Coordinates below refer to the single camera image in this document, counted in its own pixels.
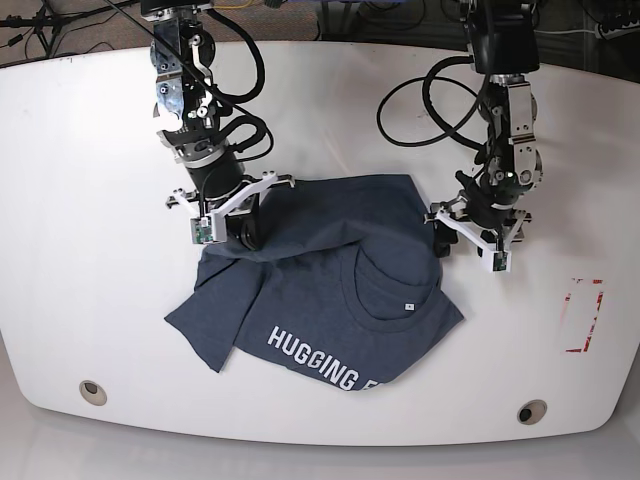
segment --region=white table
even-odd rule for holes
[[[408,172],[426,203],[458,190],[453,174],[469,168],[472,152],[452,141],[399,149],[375,128],[383,95],[449,52],[327,43],[261,50],[267,85],[249,108],[268,122],[276,148],[253,173]],[[222,88],[251,86],[244,46],[220,45],[216,62]],[[481,81],[468,68],[452,74]],[[23,395],[109,422],[287,443],[468,443],[601,426],[640,342],[640,87],[554,67],[530,80],[545,178],[521,202],[534,222],[513,272],[483,271],[463,241],[444,262],[443,289],[466,321],[398,381],[342,392],[237,350],[217,375],[163,321],[189,296],[200,250],[184,214],[164,207],[190,183],[153,131],[146,49],[0,72],[0,331]],[[471,102],[447,85],[434,97],[450,121]],[[395,136],[436,133],[419,98],[416,86],[388,105]],[[477,119],[464,131],[482,140],[484,129]],[[567,293],[577,289],[580,302],[586,291],[572,278],[604,280],[581,353],[565,350],[584,318],[561,321]],[[105,406],[83,400],[83,380],[106,389]],[[533,399],[549,410],[521,425],[517,412]]]

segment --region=black cable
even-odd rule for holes
[[[249,35],[246,30],[244,30],[237,23],[221,15],[214,9],[207,10],[207,14],[218,23],[221,23],[225,27],[233,30],[236,34],[238,34],[240,38],[242,38],[242,40],[244,40],[244,42],[247,44],[247,47],[249,47],[249,51],[253,56],[253,60],[256,62],[256,84],[253,86],[251,91],[249,91],[249,93],[246,93],[244,95],[230,95],[218,90],[218,93],[226,97],[229,102],[232,102],[236,105],[239,103],[247,103],[248,101],[253,100],[258,95],[260,95],[260,92],[262,92],[262,89],[264,88],[265,68],[264,60],[262,59],[262,55],[260,54],[260,49],[258,49],[258,45],[256,45],[256,42],[253,40],[253,38],[251,38],[251,35]]]
[[[55,49],[53,50],[53,55],[52,56],[53,57],[56,56],[56,54],[58,53],[58,50],[60,49],[60,46],[62,45],[62,41],[70,33],[77,32],[78,30],[84,30],[85,28],[96,27],[98,25],[104,25],[105,23],[108,23],[109,21],[111,21],[111,19],[113,17],[115,17],[116,15],[118,15],[118,12],[112,13],[111,15],[109,15],[109,18],[107,18],[106,20],[103,20],[102,22],[90,23],[89,25],[83,25],[82,27],[73,28],[71,30],[68,30],[68,31],[64,32],[64,34],[58,40],[58,44],[56,45]]]
[[[265,150],[264,152],[262,152],[262,153],[260,153],[258,155],[254,155],[252,157],[239,158],[239,159],[237,159],[238,162],[250,162],[252,160],[257,160],[259,158],[262,158],[262,157],[268,155],[273,150],[274,143],[275,143],[274,138],[273,138],[273,134],[271,133],[271,130],[269,130],[269,127],[264,122],[264,120],[262,120],[260,117],[257,117],[256,115],[250,113],[249,111],[245,110],[244,108],[240,107],[239,105],[229,101],[226,98],[226,96],[224,96],[224,94],[221,94],[221,92],[217,88],[215,88],[214,86],[209,86],[204,81],[204,76],[202,75],[202,73],[200,71],[198,71],[198,70],[195,70],[194,68],[192,68],[187,63],[185,63],[182,60],[182,58],[180,58],[180,54],[171,45],[169,45],[169,43],[167,43],[162,37],[159,37],[156,34],[154,34],[153,32],[150,32],[149,30],[144,28],[144,26],[140,22],[138,22],[135,18],[133,18],[131,15],[129,15],[127,12],[125,12],[121,8],[118,8],[116,5],[114,5],[113,2],[111,2],[111,0],[102,0],[102,1],[105,2],[107,5],[111,6],[111,8],[113,8],[114,10],[117,10],[119,13],[124,15],[131,23],[133,23],[136,26],[136,28],[142,30],[147,35],[152,37],[156,42],[158,42],[160,45],[162,45],[171,55],[173,55],[176,58],[178,63],[180,63],[180,65],[182,66],[182,69],[186,73],[188,73],[191,77],[193,77],[193,79],[202,88],[204,88],[207,92],[209,92],[216,100],[218,100],[223,105],[227,105],[228,107],[235,108],[240,113],[246,115],[249,118],[252,118],[254,121],[260,122],[264,126],[266,134],[269,137],[269,147],[267,148],[267,150]]]
[[[24,59],[25,60],[31,60],[31,58],[29,58],[28,48],[29,48],[29,41],[31,40],[31,37],[33,37],[34,33],[35,33],[35,28],[32,28],[31,33],[27,37],[27,40],[24,42]]]
[[[444,140],[445,138],[448,138],[448,137],[452,136],[454,133],[456,133],[458,130],[460,130],[462,127],[464,127],[467,124],[467,122],[471,119],[471,117],[473,117],[473,115],[476,113],[476,110],[478,109],[478,107],[482,103],[482,100],[484,99],[484,96],[487,93],[487,88],[489,87],[489,82],[491,80],[491,69],[493,67],[493,57],[494,57],[494,47],[495,47],[495,38],[494,38],[495,30],[494,30],[494,25],[493,25],[493,12],[491,11],[491,8],[489,8],[489,0],[484,0],[483,6],[484,6],[484,10],[486,12],[486,17],[487,17],[487,36],[488,36],[488,40],[489,40],[489,43],[488,43],[488,46],[487,46],[487,51],[488,51],[487,71],[484,74],[484,80],[482,82],[482,86],[480,87],[480,91],[478,92],[478,96],[476,97],[475,101],[473,102],[473,105],[471,106],[471,108],[469,109],[467,114],[454,127],[451,127],[450,129],[447,129],[445,132],[443,132],[441,135],[438,135],[437,137],[429,138],[427,140],[421,140],[421,141],[418,141],[418,142],[401,142],[401,141],[398,141],[398,140],[390,137],[387,134],[387,132],[384,130],[384,127],[382,126],[382,110],[383,110],[385,104],[393,96],[393,94],[396,93],[400,88],[403,88],[407,84],[407,82],[404,82],[404,83],[400,84],[399,86],[397,86],[396,88],[394,88],[393,90],[391,90],[391,92],[389,92],[382,99],[382,101],[380,102],[380,105],[378,106],[378,111],[376,112],[376,123],[378,125],[378,130],[380,131],[380,134],[388,142],[390,142],[393,145],[396,145],[398,147],[424,147],[424,146],[427,146],[427,145],[433,145],[434,143],[437,143],[437,142],[439,142],[441,140]],[[433,77],[436,76],[436,74],[433,73],[433,70],[436,67],[436,65],[434,65],[434,67],[432,67],[432,69],[429,70],[429,73],[427,73],[427,76],[424,77],[424,81],[425,82],[430,83],[431,81],[433,81]]]
[[[107,47],[109,47],[109,50],[115,50],[115,47],[111,45],[109,42],[98,42],[85,52],[64,52],[64,53],[61,53],[60,55],[56,55],[53,58],[64,58],[64,57],[75,57],[76,55],[86,55],[88,53],[93,52],[96,48],[98,48],[101,45],[106,45]]]
[[[436,78],[435,75],[437,75],[447,67],[450,67],[453,65],[468,65],[470,63],[473,63],[473,59],[471,57],[447,58],[445,60],[442,60],[436,63],[431,69],[431,71],[429,72],[429,74],[433,74],[433,78],[435,79]],[[424,82],[422,83],[422,101],[424,103],[424,107],[427,110],[427,113],[429,114],[429,116],[435,122],[435,124],[438,125],[438,127],[440,127],[442,131],[446,132],[447,130],[452,129],[453,127],[449,125],[436,111],[435,107],[433,106],[433,102],[431,101],[431,96],[429,95],[430,90],[431,90],[431,82],[428,82],[427,77],[424,77]],[[451,139],[455,140],[461,145],[464,145],[465,147],[468,147],[477,151],[482,150],[482,148],[484,147],[484,145],[482,145],[481,143],[474,142],[473,140],[469,140],[467,137],[464,137],[457,132],[451,135]]]
[[[205,192],[205,188],[207,186],[207,182],[209,181],[209,178],[211,178],[211,175],[216,173],[217,169],[212,168],[211,171],[209,173],[207,173],[207,176],[204,177],[204,180],[202,181],[202,187],[201,187],[201,191],[200,194],[198,195],[198,210],[200,211],[200,217],[204,217],[205,215],[205,211],[204,211],[204,202],[205,202],[205,197],[204,197],[204,192]]]
[[[371,10],[376,10],[378,12],[390,12],[391,10],[395,10],[401,5],[401,3],[399,2],[393,2],[388,7],[381,7],[380,5],[376,5],[374,2],[364,2],[364,4]]]
[[[413,83],[418,83],[418,82],[424,82],[424,78],[425,77],[416,77],[416,78],[412,78],[411,80],[407,80],[406,82],[401,83],[400,85],[398,85],[396,88],[393,89],[393,91],[390,93],[391,96],[393,96],[395,93],[397,93],[398,91],[402,90],[404,87],[407,87]],[[448,78],[448,77],[434,77],[434,80],[438,80],[441,82],[447,82],[447,83],[451,83],[453,85],[456,85],[464,90],[466,90],[468,93],[470,93],[471,95],[473,95],[474,98],[477,98],[477,94],[476,92],[474,92],[471,88],[469,88],[467,85],[465,85],[462,82],[459,82],[458,80],[454,80],[452,78]],[[436,121],[436,118],[439,118],[441,122],[444,122],[447,127],[442,128],[442,126],[438,125],[440,128],[442,128],[443,130],[445,130],[446,128],[451,128],[451,125],[448,125],[445,120],[442,119],[442,117],[438,114],[438,112],[436,112],[435,108],[432,109],[432,112],[428,112],[429,116],[431,118],[434,119],[434,121]],[[458,135],[457,133],[454,133],[451,137],[458,141],[457,136],[462,137],[461,135]],[[473,145],[467,145],[466,143],[464,143],[464,141],[472,143]],[[484,145],[478,143],[478,142],[474,142],[473,140],[469,140],[466,137],[462,137],[461,141],[458,141],[458,143],[461,143],[462,145],[472,148],[474,150],[480,150],[484,147]]]
[[[322,30],[320,29],[320,22],[316,21],[316,25],[318,26],[318,33],[313,38],[314,42],[317,42],[318,40],[320,40],[320,35],[322,35]]]
[[[422,21],[425,19],[425,17],[427,16],[427,0],[420,0],[420,3],[422,4],[422,13],[420,14],[420,18],[415,22],[412,23],[411,25],[405,26],[405,27],[389,27],[383,23],[378,23],[375,22],[373,20],[369,20],[367,17],[365,17],[364,15],[362,15],[360,12],[356,12],[356,15],[358,16],[358,18],[360,18],[364,23],[368,24],[368,25],[372,25],[374,27],[378,27],[381,28],[383,30],[391,30],[392,32],[404,32],[407,30],[412,30],[416,27],[419,27],[422,24]]]
[[[531,23],[533,24],[533,29],[536,30],[540,26],[540,20],[542,19],[542,15],[540,15],[540,9],[542,7],[535,3],[533,5],[533,9],[531,11]]]
[[[18,35],[16,35],[15,37],[12,37],[9,39],[9,41],[7,43],[5,43],[4,45],[0,45],[0,48],[5,48],[5,47],[13,47],[14,45],[17,45],[18,43],[20,43],[22,40],[24,40],[24,36],[31,32],[31,30],[33,30],[34,27],[28,28],[26,29],[24,32],[19,33]]]

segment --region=metal grommet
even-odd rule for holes
[[[518,410],[518,422],[523,425],[535,425],[547,413],[547,404],[543,400],[532,400]]]
[[[101,407],[107,403],[107,393],[104,389],[91,380],[80,382],[80,395],[91,405]]]

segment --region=navy blue t-shirt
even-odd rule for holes
[[[439,288],[426,208],[404,175],[297,188],[263,202],[264,249],[205,250],[167,321],[215,371],[235,345],[343,390],[388,383],[462,319]]]

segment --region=white bracket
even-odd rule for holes
[[[479,233],[471,228],[470,222],[459,222],[451,217],[444,207],[441,207],[435,216],[436,220],[441,221],[447,227],[461,233],[469,239],[474,245],[482,249],[482,266],[490,272],[510,272],[511,271],[511,244],[515,240],[518,232],[522,228],[527,212],[524,210],[515,211],[516,223],[509,229],[504,238],[502,250],[497,249],[495,243],[488,243],[482,239]]]
[[[185,193],[185,191],[183,189],[179,188],[178,190],[174,190],[173,191],[173,198],[182,207],[187,209],[187,212],[189,212],[189,216],[191,218],[198,216],[198,211],[191,206],[191,203],[189,203],[189,200],[187,200],[187,194]]]
[[[206,214],[211,226],[211,243],[227,241],[227,223],[225,217],[233,210],[240,207],[242,203],[252,195],[264,192],[273,184],[278,182],[278,176],[275,172],[269,172],[262,175],[262,180],[249,183],[242,187],[236,194],[217,208],[212,209]]]

